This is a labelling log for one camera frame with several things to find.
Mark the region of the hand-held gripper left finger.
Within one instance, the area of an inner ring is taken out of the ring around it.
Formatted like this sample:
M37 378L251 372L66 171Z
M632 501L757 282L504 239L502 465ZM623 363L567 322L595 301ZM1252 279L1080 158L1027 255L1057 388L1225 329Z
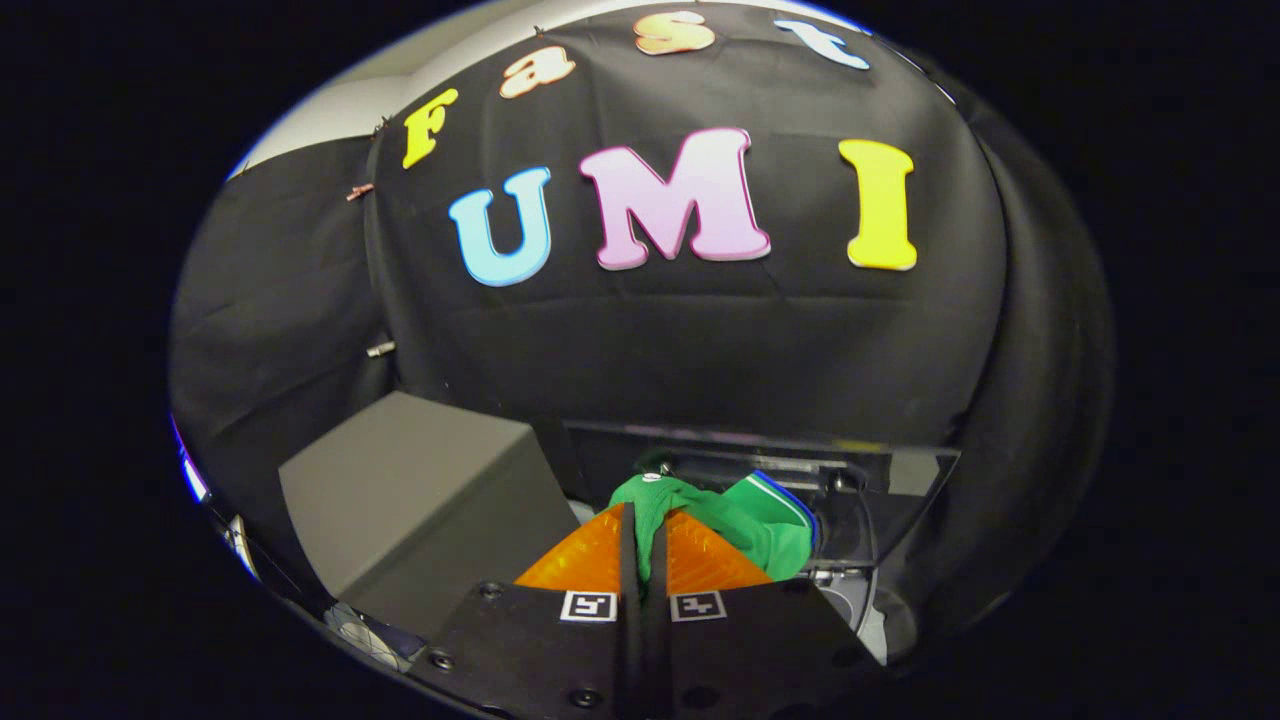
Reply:
M611 512L614 591L476 584L407 676L474 719L626 719L643 669L634 507Z

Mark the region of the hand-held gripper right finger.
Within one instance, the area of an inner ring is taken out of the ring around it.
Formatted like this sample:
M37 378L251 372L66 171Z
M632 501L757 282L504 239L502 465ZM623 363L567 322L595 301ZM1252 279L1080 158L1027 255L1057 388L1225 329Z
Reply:
M886 683L814 582L771 582L687 512L655 533L648 589L648 719L847 719Z

